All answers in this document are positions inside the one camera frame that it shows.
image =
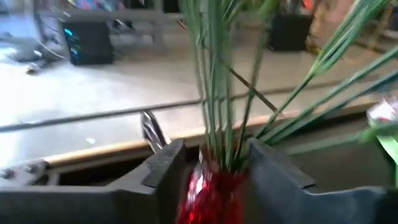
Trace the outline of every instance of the black container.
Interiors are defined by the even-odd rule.
[[[101,65],[114,62],[109,28],[105,22],[61,22],[73,65]]]
[[[178,0],[163,0],[163,10],[165,13],[180,13]]]
[[[305,50],[313,16],[276,14],[267,47],[273,51]]]

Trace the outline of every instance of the metal frame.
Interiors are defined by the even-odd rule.
[[[367,77],[359,82],[371,82],[374,80],[377,80],[377,76]],[[328,82],[328,83],[310,85],[307,87],[307,90],[331,87],[331,86],[335,86],[339,83],[340,82],[337,81],[337,82]],[[246,81],[243,82],[243,84],[246,86],[249,85],[249,83],[247,83]],[[289,93],[293,89],[294,89],[294,87],[278,88],[278,89],[274,89],[274,90],[257,91],[256,94],[261,95],[264,99],[266,99],[264,95]],[[246,96],[247,96],[247,93],[242,93],[242,94],[234,95],[233,99],[237,100],[240,98],[244,98]],[[19,131],[19,130],[31,129],[31,128],[40,128],[40,127],[53,126],[53,125],[59,125],[59,124],[67,124],[67,123],[72,123],[72,122],[90,121],[93,119],[111,118],[111,117],[115,117],[115,116],[126,116],[126,115],[130,115],[130,114],[140,113],[142,111],[157,111],[157,110],[165,110],[165,109],[177,108],[177,107],[182,107],[182,106],[199,105],[201,102],[202,102],[201,99],[187,100],[187,101],[179,101],[179,102],[175,102],[175,103],[166,103],[166,104],[159,104],[159,105],[154,105],[154,106],[143,106],[143,107],[138,107],[138,108],[128,108],[128,109],[123,109],[123,110],[92,113],[92,114],[71,116],[71,117],[65,117],[65,118],[47,119],[47,120],[42,120],[42,121],[31,121],[31,122],[18,123],[18,124],[8,124],[8,125],[0,126],[0,133],[9,132],[9,131]]]

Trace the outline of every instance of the gray floor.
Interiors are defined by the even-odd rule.
[[[13,30],[13,35],[27,35],[21,28],[3,25],[7,21],[10,22],[9,19],[0,21],[0,33]],[[234,53],[234,68],[246,79],[249,78],[254,50],[251,33],[252,30],[240,32]],[[146,41],[139,40],[133,48],[121,49],[126,55],[114,65],[74,67],[68,62],[59,62],[37,76],[26,75],[23,65],[7,63],[4,58],[3,63],[0,62],[0,126],[198,98],[185,31],[175,25],[168,27],[166,54],[160,54],[143,42]],[[347,78],[377,57],[376,54],[362,57],[363,52],[359,47],[350,48],[347,59],[340,60],[312,84]],[[257,89],[297,85],[313,61],[314,56],[305,52],[280,54],[265,51]],[[373,75],[379,76],[396,67],[397,62],[391,62]],[[341,97],[366,85],[356,85]],[[246,87],[237,80],[234,87],[236,93],[246,91]],[[330,89],[306,91],[288,110],[302,109]],[[275,105],[280,105],[287,94],[267,97]],[[243,100],[235,104],[237,120],[243,115],[243,106]],[[259,100],[254,101],[252,117],[270,112]],[[169,135],[203,126],[197,106],[156,111],[155,115]],[[1,133],[0,165],[140,139],[141,136],[138,115]]]

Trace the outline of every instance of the metal bar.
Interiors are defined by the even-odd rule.
[[[122,11],[104,11],[99,9],[53,9],[40,10],[40,16],[63,19],[64,21],[96,21],[106,22],[115,19],[132,21],[158,21],[166,20],[161,12],[150,9],[130,9]]]
[[[248,87],[250,89],[250,83],[248,83],[242,76],[240,76],[238,73],[235,72],[231,67],[228,68],[229,72],[231,72],[243,85]],[[263,94],[258,92],[256,89],[253,89],[254,94],[265,104],[269,107],[269,109],[272,110],[272,112],[276,112],[278,108],[276,108],[275,105],[273,105]]]
[[[373,81],[375,79],[377,79],[377,77],[369,77],[369,78],[365,78],[361,82],[369,82],[369,81]],[[313,89],[317,89],[317,88],[335,86],[339,83],[340,83],[340,81],[312,85],[312,86],[308,86],[306,88],[306,90],[313,90]],[[274,89],[274,90],[260,91],[260,93],[263,95],[275,95],[275,94],[280,94],[280,93],[290,93],[294,88],[295,88],[294,86],[287,87],[287,88],[278,88],[278,89]],[[233,100],[244,98],[247,95],[248,95],[247,93],[241,93],[241,94],[234,95]],[[160,104],[160,105],[155,105],[155,106],[143,106],[140,108],[128,108],[128,109],[123,109],[123,110],[106,111],[106,112],[86,114],[86,115],[81,115],[81,116],[72,116],[72,117],[67,117],[67,118],[56,118],[56,119],[48,119],[48,120],[43,120],[43,121],[31,121],[31,122],[20,123],[20,124],[8,124],[8,125],[0,126],[0,133],[9,132],[9,131],[19,131],[19,130],[30,129],[30,128],[52,126],[52,125],[58,125],[58,124],[67,124],[67,123],[79,122],[79,121],[90,121],[93,119],[100,119],[100,118],[124,116],[127,114],[139,113],[139,112],[145,111],[145,110],[156,111],[156,110],[165,110],[165,109],[170,109],[170,108],[176,108],[176,107],[180,107],[180,106],[192,106],[192,105],[197,105],[199,103],[201,103],[201,100],[199,100],[199,99],[187,100],[187,101],[179,101],[179,102],[175,102],[175,103],[165,103],[165,104]]]

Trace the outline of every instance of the red vase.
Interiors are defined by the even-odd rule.
[[[177,224],[243,224],[245,175],[213,172],[199,163],[190,176]]]

